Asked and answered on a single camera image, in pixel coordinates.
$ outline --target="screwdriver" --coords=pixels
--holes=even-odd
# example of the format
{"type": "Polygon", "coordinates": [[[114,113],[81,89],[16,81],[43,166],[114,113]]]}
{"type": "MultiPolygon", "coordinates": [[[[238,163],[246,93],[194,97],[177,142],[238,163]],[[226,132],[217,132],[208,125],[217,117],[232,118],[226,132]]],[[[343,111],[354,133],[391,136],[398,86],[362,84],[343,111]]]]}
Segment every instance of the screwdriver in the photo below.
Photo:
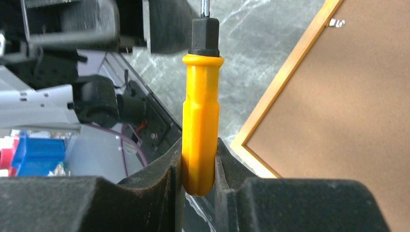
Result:
{"type": "Polygon", "coordinates": [[[201,17],[192,21],[187,65],[187,94],[182,115],[182,183],[189,195],[204,196],[215,182],[220,106],[219,21],[210,17],[209,0],[201,1],[201,17]]]}

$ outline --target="plastic container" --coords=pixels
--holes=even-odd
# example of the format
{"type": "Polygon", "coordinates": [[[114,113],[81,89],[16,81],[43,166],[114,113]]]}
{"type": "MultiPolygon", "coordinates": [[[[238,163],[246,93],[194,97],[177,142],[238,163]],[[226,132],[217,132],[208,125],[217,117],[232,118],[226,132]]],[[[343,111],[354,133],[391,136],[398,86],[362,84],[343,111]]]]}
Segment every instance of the plastic container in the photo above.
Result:
{"type": "Polygon", "coordinates": [[[64,155],[63,140],[30,138],[22,131],[11,166],[17,169],[16,176],[47,176],[64,155]]]}

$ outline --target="gray marble surface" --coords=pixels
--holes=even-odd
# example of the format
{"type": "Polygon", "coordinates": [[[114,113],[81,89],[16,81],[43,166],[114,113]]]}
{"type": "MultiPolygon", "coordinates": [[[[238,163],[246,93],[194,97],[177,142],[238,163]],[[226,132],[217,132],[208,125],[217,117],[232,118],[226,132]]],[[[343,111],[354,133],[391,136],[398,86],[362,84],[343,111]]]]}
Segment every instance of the gray marble surface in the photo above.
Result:
{"type": "MultiPolygon", "coordinates": [[[[200,2],[189,0],[198,10],[200,2]]],[[[220,71],[219,136],[227,146],[323,3],[324,0],[211,0],[211,16],[220,20],[220,52],[225,59],[220,71]]],[[[127,56],[179,122],[185,99],[186,66],[181,60],[185,54],[164,57],[136,50],[127,56]]]]}

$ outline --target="cork board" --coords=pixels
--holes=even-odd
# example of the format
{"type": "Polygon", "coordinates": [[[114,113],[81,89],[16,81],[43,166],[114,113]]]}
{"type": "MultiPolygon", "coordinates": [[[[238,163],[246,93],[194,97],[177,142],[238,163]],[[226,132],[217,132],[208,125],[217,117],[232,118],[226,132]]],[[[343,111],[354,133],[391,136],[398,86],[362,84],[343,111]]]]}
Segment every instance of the cork board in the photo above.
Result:
{"type": "Polygon", "coordinates": [[[300,60],[286,61],[235,152],[275,177],[359,180],[392,231],[410,231],[409,9],[408,0],[327,1],[328,17],[313,20],[291,54],[300,60]],[[346,25],[324,27],[332,17],[346,25]]]}

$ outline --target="white plastic part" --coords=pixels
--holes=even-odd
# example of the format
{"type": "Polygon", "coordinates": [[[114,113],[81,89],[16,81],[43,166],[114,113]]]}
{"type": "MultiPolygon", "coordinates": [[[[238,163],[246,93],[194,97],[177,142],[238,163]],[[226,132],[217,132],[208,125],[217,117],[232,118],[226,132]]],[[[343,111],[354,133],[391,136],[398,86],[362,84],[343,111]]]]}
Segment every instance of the white plastic part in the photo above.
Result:
{"type": "Polygon", "coordinates": [[[10,137],[18,138],[20,134],[20,130],[11,130],[10,137]]]}
{"type": "Polygon", "coordinates": [[[51,133],[49,131],[39,131],[36,133],[31,133],[30,138],[49,139],[51,138],[51,133]]]}
{"type": "Polygon", "coordinates": [[[5,90],[24,90],[30,87],[18,79],[6,67],[0,66],[0,91],[5,90]]]}
{"type": "Polygon", "coordinates": [[[0,128],[80,128],[74,112],[73,87],[63,85],[42,90],[0,91],[0,128]]]}

